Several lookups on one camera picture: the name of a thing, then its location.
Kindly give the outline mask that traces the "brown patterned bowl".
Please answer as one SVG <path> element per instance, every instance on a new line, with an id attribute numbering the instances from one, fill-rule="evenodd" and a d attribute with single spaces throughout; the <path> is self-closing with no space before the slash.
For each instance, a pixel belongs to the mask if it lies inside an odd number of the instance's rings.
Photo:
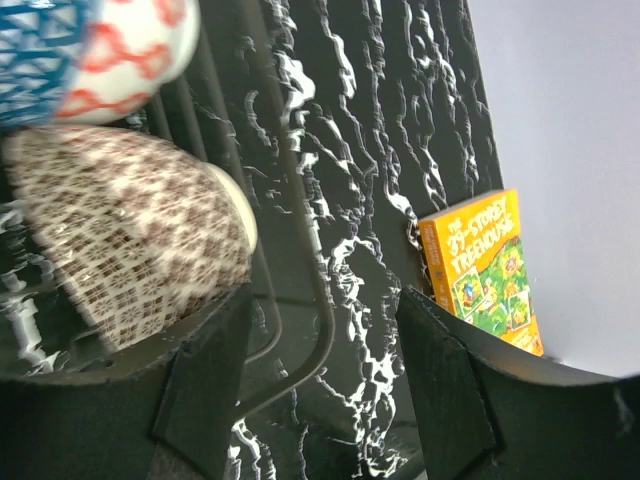
<path id="1" fill-rule="evenodd" d="M 251 276 L 258 232 L 223 169 L 140 132 L 23 129 L 3 142 L 15 197 L 82 318 L 122 350 Z"/>

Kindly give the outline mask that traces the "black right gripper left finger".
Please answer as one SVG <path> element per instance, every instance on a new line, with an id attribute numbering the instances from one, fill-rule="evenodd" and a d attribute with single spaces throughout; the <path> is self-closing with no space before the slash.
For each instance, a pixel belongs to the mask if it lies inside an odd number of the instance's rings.
<path id="1" fill-rule="evenodd" d="M 1 381 L 5 479 L 219 479 L 251 327 L 241 286 L 88 371 Z"/>

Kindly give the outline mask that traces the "blue patterned bowl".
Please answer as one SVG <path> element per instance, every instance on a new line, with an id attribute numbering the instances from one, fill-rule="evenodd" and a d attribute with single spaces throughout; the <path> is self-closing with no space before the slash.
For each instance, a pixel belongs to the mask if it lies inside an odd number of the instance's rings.
<path id="1" fill-rule="evenodd" d="M 128 116 L 184 72 L 200 27 L 194 0 L 2 2 L 2 128 Z"/>

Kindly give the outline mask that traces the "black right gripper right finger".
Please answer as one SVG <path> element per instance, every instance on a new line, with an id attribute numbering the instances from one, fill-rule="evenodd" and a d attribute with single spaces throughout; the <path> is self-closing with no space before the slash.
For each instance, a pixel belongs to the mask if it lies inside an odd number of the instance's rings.
<path id="1" fill-rule="evenodd" d="M 431 479 L 635 479 L 639 380 L 518 349 L 414 288 L 396 312 Z"/>

